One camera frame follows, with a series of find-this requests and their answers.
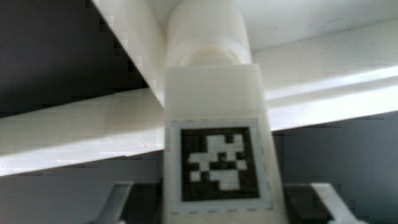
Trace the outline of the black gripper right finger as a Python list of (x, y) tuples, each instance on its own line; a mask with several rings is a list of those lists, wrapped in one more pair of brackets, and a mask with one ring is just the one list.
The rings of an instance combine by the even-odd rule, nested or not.
[(285, 199), (290, 224), (368, 224), (329, 183), (286, 184)]

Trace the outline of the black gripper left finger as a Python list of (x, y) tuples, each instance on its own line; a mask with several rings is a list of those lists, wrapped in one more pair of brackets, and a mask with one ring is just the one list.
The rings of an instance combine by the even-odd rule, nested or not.
[(162, 184), (118, 182), (87, 224), (162, 224)]

